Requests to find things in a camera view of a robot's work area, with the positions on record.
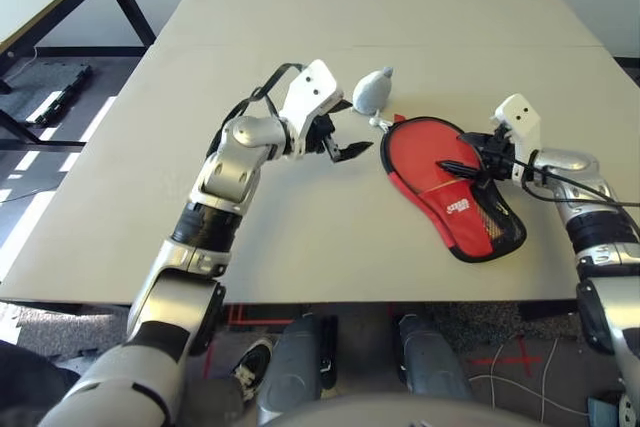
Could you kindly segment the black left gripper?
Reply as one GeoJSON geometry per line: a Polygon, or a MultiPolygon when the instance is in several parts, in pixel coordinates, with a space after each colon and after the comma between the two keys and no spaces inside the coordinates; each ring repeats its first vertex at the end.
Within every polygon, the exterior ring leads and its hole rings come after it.
{"type": "MultiPolygon", "coordinates": [[[[350,102],[341,100],[334,105],[328,113],[338,113],[351,107],[352,104],[350,102]]],[[[340,161],[355,159],[373,146],[372,142],[361,141],[349,144],[345,148],[339,148],[333,138],[335,126],[329,114],[317,116],[312,121],[305,138],[306,154],[327,153],[332,162],[338,163],[340,161]]]]}

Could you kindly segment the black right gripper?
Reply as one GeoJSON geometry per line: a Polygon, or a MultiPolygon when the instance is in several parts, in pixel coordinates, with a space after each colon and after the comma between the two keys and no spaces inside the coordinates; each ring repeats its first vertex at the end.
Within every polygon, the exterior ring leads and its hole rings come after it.
{"type": "MultiPolygon", "coordinates": [[[[469,145],[479,145],[485,170],[494,180],[511,181],[514,170],[515,146],[508,129],[495,129],[492,134],[465,132],[458,139],[469,145]]],[[[478,178],[480,170],[453,160],[442,160],[437,166],[458,178],[478,178]]]]}

